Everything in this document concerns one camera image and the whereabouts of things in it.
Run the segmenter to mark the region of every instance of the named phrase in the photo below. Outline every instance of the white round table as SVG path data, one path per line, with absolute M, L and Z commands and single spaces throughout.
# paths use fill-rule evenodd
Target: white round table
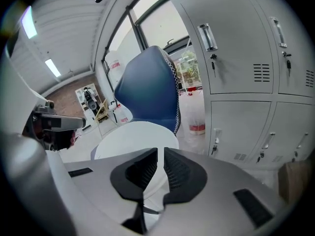
M 98 145 L 95 160 L 157 148 L 157 171 L 145 189 L 144 199 L 153 195 L 167 180 L 164 171 L 164 147 L 179 148 L 176 136 L 167 128 L 147 122 L 129 122 L 108 134 Z

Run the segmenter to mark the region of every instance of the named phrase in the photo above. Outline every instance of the locker door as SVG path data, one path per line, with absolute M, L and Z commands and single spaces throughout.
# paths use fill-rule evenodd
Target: locker door
M 211 102 L 210 153 L 219 139 L 216 159 L 242 163 L 255 147 L 266 123 L 270 102 L 213 101 Z
M 297 161 L 304 160 L 315 148 L 314 113 L 315 106 L 312 105 L 278 102 L 268 134 L 251 163 L 256 163 L 270 133 L 275 136 L 259 164 L 281 166 L 294 158 L 294 151 L 298 152 Z
M 280 64 L 279 93 L 313 97 L 315 93 L 315 48 L 304 26 L 284 0 L 257 0 L 273 29 Z M 270 17 L 275 17 L 281 27 L 287 47 L 281 47 L 280 33 Z M 285 58 L 282 52 L 292 56 Z M 287 61 L 291 63 L 291 72 Z
M 272 92 L 271 50 L 249 0 L 183 0 L 182 6 L 203 45 L 211 93 Z M 217 50 L 207 52 L 198 28 L 202 24 L 209 24 Z

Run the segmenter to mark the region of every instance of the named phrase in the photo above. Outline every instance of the ceiling light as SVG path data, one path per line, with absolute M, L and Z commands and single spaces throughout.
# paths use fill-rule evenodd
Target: ceiling light
M 51 59 L 49 60 L 46 60 L 45 61 L 45 64 L 49 67 L 49 69 L 53 72 L 53 74 L 56 76 L 56 77 L 59 77 L 61 74 L 60 72 L 58 71 L 58 69 L 56 68 L 55 64 L 53 63 L 53 61 Z
M 33 18 L 32 18 L 32 7 L 30 6 L 26 9 L 23 15 L 22 25 L 28 38 L 31 38 L 37 35 Z

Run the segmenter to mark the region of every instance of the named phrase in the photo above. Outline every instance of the blue chair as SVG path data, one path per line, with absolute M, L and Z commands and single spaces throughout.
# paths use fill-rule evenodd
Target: blue chair
M 131 111 L 131 121 L 149 121 L 176 134 L 181 123 L 178 78 L 160 47 L 146 49 L 127 64 L 114 95 Z

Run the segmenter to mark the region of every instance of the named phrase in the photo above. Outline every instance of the brick wall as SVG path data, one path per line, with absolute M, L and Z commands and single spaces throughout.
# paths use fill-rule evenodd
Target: brick wall
M 52 100 L 55 103 L 55 110 L 58 115 L 84 117 L 84 112 L 80 106 L 75 91 L 92 83 L 95 84 L 100 100 L 103 102 L 105 98 L 100 90 L 95 75 L 90 75 L 71 82 L 48 95 L 46 99 Z

